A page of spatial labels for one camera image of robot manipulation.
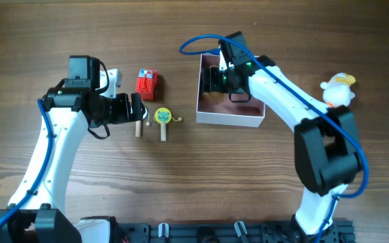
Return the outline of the red toy fire truck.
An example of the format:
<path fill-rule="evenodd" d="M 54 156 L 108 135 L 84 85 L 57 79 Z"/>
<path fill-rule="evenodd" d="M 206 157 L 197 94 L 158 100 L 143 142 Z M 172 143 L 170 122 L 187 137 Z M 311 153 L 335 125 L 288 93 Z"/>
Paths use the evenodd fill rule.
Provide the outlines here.
<path fill-rule="evenodd" d="M 158 83 L 156 70 L 141 69 L 138 73 L 135 92 L 142 100 L 152 101 L 155 98 L 155 88 Z"/>

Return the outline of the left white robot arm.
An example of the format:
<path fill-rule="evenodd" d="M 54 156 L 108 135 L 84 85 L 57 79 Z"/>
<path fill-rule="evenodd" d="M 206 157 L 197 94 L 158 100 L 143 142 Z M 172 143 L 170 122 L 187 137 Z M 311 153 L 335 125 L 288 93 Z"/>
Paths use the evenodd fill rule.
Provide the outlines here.
<path fill-rule="evenodd" d="M 140 121 L 137 93 L 105 97 L 90 88 L 50 88 L 38 99 L 42 127 L 22 183 L 0 209 L 0 242 L 122 242 L 113 216 L 71 223 L 65 197 L 80 142 L 94 128 Z"/>

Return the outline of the white plush duck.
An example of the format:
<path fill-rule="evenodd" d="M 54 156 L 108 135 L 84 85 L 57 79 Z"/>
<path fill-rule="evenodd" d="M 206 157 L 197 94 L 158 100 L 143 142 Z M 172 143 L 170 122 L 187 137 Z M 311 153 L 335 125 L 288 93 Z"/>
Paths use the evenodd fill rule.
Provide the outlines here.
<path fill-rule="evenodd" d="M 355 77 L 346 73 L 338 73 L 328 82 L 322 82 L 323 101 L 330 107 L 349 106 L 355 97 L 351 91 L 351 85 L 355 82 Z"/>

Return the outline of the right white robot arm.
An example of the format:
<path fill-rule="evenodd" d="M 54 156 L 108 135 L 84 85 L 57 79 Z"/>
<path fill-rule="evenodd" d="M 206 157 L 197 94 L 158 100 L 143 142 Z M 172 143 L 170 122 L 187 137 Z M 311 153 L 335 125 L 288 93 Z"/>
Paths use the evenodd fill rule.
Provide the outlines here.
<path fill-rule="evenodd" d="M 247 93 L 272 109 L 294 133 L 294 164 L 305 187 L 293 221 L 318 240 L 332 226 L 340 198 L 358 197 L 368 181 L 367 159 L 348 107 L 331 107 L 293 84 L 266 56 L 200 70 L 200 91 Z"/>

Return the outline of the brown plush toy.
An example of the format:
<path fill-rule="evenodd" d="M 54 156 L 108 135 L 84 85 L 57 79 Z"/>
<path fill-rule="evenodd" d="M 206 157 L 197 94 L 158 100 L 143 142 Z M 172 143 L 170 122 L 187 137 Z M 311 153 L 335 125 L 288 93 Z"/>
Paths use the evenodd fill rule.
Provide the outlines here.
<path fill-rule="evenodd" d="M 228 94 L 221 92 L 204 92 L 201 101 L 209 104 L 220 104 L 228 100 Z"/>

